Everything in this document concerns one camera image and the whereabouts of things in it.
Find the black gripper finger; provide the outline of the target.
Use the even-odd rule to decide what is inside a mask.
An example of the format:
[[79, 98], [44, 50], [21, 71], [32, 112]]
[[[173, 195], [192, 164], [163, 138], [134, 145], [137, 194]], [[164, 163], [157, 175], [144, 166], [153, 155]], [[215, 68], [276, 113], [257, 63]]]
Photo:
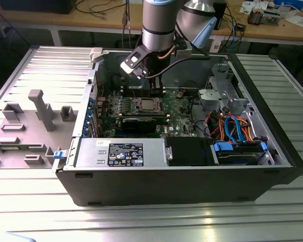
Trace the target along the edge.
[[151, 97], [162, 98], [164, 96], [164, 88], [162, 82], [152, 82], [151, 83]]

